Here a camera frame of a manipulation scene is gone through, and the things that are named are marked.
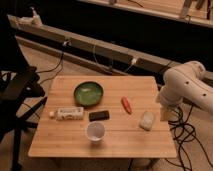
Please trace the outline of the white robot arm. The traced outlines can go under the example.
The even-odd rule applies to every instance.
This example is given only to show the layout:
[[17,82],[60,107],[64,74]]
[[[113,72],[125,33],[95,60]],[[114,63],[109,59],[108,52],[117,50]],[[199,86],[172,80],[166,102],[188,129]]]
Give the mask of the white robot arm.
[[161,119],[168,121],[172,110],[186,98],[213,114],[213,87],[202,81],[206,69],[199,61],[189,61],[169,68],[163,75],[164,85],[156,102],[161,105]]

